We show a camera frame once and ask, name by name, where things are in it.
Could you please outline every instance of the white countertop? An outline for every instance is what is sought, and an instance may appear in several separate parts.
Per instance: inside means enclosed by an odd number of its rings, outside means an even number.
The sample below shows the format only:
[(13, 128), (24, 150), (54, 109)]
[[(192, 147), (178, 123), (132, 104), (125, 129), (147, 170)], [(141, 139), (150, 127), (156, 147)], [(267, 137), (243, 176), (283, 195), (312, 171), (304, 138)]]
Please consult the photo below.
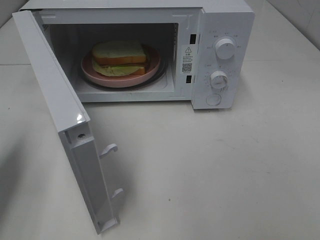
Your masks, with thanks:
[(265, 1), (232, 109), (91, 103), (103, 168), (126, 198), (97, 235), (18, 31), (0, 29), (0, 239), (316, 240), (320, 52)]

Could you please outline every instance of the microwave door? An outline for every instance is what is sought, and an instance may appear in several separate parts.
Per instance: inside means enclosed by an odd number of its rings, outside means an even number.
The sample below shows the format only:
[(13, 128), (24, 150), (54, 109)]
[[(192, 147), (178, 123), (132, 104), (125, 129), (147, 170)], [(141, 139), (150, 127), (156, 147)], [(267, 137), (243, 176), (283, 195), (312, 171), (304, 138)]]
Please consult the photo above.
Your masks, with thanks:
[(122, 189), (109, 194), (101, 168), (101, 159), (110, 151), (116, 151), (117, 145), (111, 144), (101, 154), (97, 153), (90, 118), (47, 42), (40, 28), (42, 25), (39, 26), (28, 10), (13, 13), (13, 18), (99, 234), (118, 223), (112, 204)]

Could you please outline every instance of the microwave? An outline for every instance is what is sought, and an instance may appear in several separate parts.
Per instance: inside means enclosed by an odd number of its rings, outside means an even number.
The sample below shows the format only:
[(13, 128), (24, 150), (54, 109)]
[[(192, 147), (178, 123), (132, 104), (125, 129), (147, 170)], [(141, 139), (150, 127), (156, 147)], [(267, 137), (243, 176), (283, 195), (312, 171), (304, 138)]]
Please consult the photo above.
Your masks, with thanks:
[[(119, 223), (123, 189), (107, 189), (82, 103), (191, 101), (194, 109), (232, 106), (254, 13), (244, 0), (30, 0), (13, 18), (96, 232)], [(143, 84), (112, 88), (86, 79), (94, 44), (139, 41), (159, 53)]]

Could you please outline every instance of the sticker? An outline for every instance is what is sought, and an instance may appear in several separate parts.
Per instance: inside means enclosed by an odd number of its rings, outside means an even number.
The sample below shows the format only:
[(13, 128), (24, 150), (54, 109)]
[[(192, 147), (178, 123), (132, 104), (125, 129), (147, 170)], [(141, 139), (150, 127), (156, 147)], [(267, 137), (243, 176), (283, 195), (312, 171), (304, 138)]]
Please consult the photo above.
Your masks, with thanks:
[(198, 45), (187, 44), (181, 46), (181, 73), (192, 75), (196, 68)]

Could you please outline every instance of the power level knob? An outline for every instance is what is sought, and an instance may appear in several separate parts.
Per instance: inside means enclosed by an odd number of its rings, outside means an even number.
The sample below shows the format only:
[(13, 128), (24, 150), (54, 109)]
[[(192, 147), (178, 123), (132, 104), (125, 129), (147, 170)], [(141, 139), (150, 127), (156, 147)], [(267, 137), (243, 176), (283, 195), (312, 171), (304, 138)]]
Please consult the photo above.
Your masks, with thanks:
[(222, 38), (215, 44), (215, 53), (223, 60), (231, 58), (235, 50), (235, 42), (231, 38)]
[(210, 84), (215, 89), (222, 89), (228, 83), (228, 77), (223, 71), (215, 71), (210, 75)]

